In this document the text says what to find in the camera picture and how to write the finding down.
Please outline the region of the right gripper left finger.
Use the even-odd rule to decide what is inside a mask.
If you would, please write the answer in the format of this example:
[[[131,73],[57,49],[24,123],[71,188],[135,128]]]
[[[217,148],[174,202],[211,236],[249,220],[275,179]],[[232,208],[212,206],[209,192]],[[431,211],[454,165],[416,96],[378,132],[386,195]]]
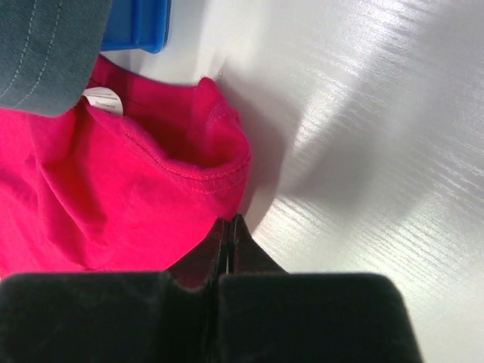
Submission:
[[[165,271],[18,274],[1,284],[3,362],[215,362],[229,224]]]

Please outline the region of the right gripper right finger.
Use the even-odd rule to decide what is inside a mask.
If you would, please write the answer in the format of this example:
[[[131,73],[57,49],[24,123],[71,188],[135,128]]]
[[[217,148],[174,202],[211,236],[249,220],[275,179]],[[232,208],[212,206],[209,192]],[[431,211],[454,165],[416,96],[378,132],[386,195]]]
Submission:
[[[223,362],[420,362],[404,300],[372,273],[289,273],[252,238],[242,216],[228,227],[219,279]]]

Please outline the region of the magenta t shirt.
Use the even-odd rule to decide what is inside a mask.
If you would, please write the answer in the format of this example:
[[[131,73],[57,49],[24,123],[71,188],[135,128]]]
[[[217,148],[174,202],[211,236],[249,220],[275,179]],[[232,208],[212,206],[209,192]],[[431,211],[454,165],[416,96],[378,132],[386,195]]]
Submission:
[[[232,219],[250,143],[209,78],[159,83],[100,57],[87,98],[50,118],[1,112],[1,276],[158,271]]]

